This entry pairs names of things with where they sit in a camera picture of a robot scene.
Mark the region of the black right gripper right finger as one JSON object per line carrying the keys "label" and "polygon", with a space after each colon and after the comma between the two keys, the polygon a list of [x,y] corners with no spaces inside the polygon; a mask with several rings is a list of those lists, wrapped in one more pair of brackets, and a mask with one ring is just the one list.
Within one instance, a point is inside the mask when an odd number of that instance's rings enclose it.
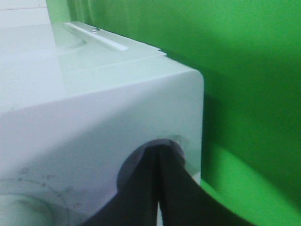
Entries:
{"label": "black right gripper right finger", "polygon": [[158,146],[159,204],[165,226],[250,226],[200,187],[180,164],[172,147]]}

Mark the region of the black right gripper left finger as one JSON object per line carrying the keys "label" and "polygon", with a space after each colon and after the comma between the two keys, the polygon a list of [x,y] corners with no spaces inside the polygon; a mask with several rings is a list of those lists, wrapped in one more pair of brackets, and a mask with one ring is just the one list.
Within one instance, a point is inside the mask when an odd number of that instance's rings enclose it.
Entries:
{"label": "black right gripper left finger", "polygon": [[101,210],[83,226],[155,226],[158,211],[158,152],[143,164]]}

